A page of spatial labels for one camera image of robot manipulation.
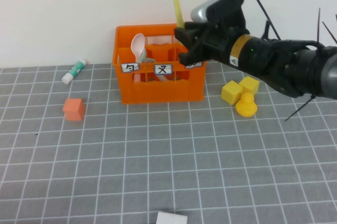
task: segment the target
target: orange crate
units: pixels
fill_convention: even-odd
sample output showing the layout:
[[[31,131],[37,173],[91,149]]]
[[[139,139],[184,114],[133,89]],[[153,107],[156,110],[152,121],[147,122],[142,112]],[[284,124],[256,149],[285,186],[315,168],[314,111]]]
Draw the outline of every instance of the orange crate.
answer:
[[[115,67],[123,104],[201,101],[204,99],[206,63],[185,67],[179,63],[179,53],[186,48],[174,37],[176,24],[119,26],[116,29],[112,64]],[[134,64],[133,72],[125,73],[125,67],[135,63],[131,51],[133,37],[142,33],[146,37],[147,58],[156,63]],[[164,76],[168,81],[160,81],[155,74],[158,67],[172,66],[172,73]],[[141,75],[140,82],[134,82],[134,74]]]

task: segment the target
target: yellow duck toy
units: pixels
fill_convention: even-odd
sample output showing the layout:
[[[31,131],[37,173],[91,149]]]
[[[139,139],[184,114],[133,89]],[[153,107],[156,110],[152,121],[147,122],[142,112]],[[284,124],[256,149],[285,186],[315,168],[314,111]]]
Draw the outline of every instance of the yellow duck toy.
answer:
[[[254,95],[246,92],[241,95],[241,99],[235,106],[236,111],[243,117],[251,117],[257,112],[257,105],[254,102]]]

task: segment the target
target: white spoon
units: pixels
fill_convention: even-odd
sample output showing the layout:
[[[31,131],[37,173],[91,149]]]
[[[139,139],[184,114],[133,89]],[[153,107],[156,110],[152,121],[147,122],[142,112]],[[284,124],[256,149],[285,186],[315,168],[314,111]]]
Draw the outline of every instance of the white spoon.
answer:
[[[136,63],[142,62],[142,59],[146,58],[146,49],[145,49],[145,36],[142,33],[138,33],[134,36],[131,42],[131,51],[135,55]],[[134,82],[141,81],[141,75],[135,74],[134,75]]]

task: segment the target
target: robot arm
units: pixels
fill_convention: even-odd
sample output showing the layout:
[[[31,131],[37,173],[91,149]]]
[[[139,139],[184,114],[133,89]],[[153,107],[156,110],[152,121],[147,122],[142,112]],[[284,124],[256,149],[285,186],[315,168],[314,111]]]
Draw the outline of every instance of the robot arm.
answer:
[[[180,63],[216,60],[258,77],[293,98],[309,93],[313,98],[337,100],[337,47],[324,47],[319,39],[281,40],[259,0],[267,22],[263,36],[253,37],[246,29],[243,2],[209,0],[194,9],[193,22],[175,29],[175,37],[188,49],[179,55]],[[277,40],[268,38],[270,26]]]

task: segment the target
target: glue stick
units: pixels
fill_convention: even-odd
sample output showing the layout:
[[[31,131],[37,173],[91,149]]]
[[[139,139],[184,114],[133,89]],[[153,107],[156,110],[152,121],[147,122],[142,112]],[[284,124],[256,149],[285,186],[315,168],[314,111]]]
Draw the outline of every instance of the glue stick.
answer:
[[[78,73],[84,68],[84,66],[87,64],[87,61],[82,59],[79,62],[76,63],[75,66],[72,67],[72,69],[62,77],[62,82],[65,84],[69,84],[77,75]]]

